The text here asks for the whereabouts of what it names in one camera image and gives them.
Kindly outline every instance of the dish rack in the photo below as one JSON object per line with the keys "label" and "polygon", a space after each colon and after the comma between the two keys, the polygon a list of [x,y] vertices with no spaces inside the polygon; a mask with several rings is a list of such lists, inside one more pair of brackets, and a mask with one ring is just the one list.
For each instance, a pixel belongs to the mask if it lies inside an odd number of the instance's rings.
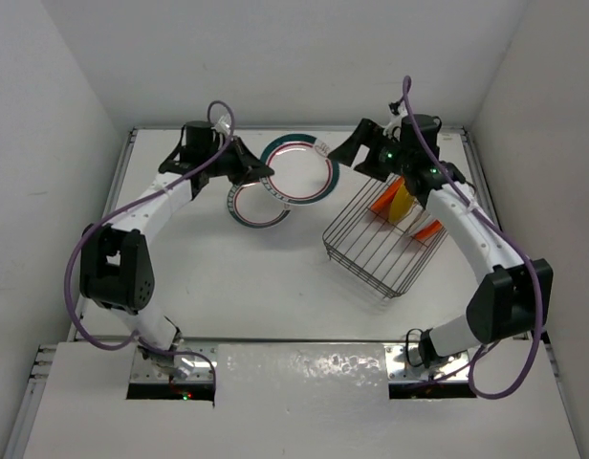
{"label": "dish rack", "polygon": [[423,217],[417,203],[396,225],[370,209],[398,178],[391,175],[385,183],[369,179],[322,234],[330,259],[387,298],[409,290],[447,236],[443,227],[424,240],[408,235]]}

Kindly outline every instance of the robotic arm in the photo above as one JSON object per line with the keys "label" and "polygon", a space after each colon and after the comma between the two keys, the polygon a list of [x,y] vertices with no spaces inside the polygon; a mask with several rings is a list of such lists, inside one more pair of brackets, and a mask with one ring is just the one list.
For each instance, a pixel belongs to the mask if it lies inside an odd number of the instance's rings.
{"label": "robotic arm", "polygon": [[234,137],[220,158],[203,172],[167,187],[213,156],[224,141],[224,135],[209,122],[187,123],[180,141],[141,197],[157,191],[163,193],[101,227],[82,248],[82,295],[93,299],[99,307],[122,320],[131,332],[136,332],[146,353],[163,366],[164,355],[153,349],[172,350],[180,338],[180,330],[152,298],[154,274],[148,247],[171,216],[194,200],[210,178],[227,176],[234,185],[245,185],[273,175],[270,167],[256,159],[240,138]]}
{"label": "robotic arm", "polygon": [[[398,104],[390,108],[396,116]],[[415,121],[435,158],[439,159],[437,134],[441,120],[415,115]],[[392,173],[403,176],[409,194],[441,222],[475,273],[479,286],[466,312],[448,323],[423,331],[416,360],[429,368],[480,344],[490,344],[532,330],[534,291],[521,257],[473,214],[472,208],[475,207],[477,212],[485,215],[475,204],[458,168],[441,162],[471,206],[466,206],[448,184],[420,145],[411,117],[404,114],[400,129],[394,127],[395,124],[392,121],[392,129],[386,130],[371,120],[361,120],[348,140],[333,150],[328,158],[351,166],[359,148],[368,147],[366,158],[355,166],[355,170],[381,181]],[[553,272],[544,259],[534,261],[533,266],[541,286],[545,323]]]}

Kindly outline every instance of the plate with red stripe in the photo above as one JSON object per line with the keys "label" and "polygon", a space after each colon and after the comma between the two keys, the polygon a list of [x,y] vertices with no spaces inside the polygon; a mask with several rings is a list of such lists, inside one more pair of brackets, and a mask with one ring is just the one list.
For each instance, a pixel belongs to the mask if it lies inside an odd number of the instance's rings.
{"label": "plate with red stripe", "polygon": [[326,159],[330,148],[308,134],[287,134],[267,145],[260,161],[275,171],[260,183],[287,204],[305,206],[326,198],[337,186],[339,165]]}
{"label": "plate with red stripe", "polygon": [[254,229],[269,228],[291,213],[288,204],[273,199],[258,182],[233,186],[227,196],[227,209],[237,223]]}

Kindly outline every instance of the yellow plate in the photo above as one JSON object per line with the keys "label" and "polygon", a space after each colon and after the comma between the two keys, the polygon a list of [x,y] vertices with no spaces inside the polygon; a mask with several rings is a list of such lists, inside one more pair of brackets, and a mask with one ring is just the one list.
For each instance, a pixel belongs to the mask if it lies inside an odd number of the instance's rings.
{"label": "yellow plate", "polygon": [[399,223],[411,210],[416,198],[407,192],[407,188],[401,186],[394,195],[392,204],[390,205],[390,212],[388,213],[388,221],[392,224]]}

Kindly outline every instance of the gray wall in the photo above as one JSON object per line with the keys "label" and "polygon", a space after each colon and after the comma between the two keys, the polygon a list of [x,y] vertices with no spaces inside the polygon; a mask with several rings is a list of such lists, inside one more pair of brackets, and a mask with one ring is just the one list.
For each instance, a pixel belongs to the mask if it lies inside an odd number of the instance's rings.
{"label": "gray wall", "polygon": [[406,73],[447,123],[479,109],[527,0],[43,0],[119,126],[213,98],[243,123],[385,118]]}
{"label": "gray wall", "polygon": [[66,337],[63,270],[121,140],[39,0],[0,0],[0,457],[38,344]]}
{"label": "gray wall", "polygon": [[589,0],[535,0],[474,124],[501,223],[555,269],[548,329],[589,457]]}

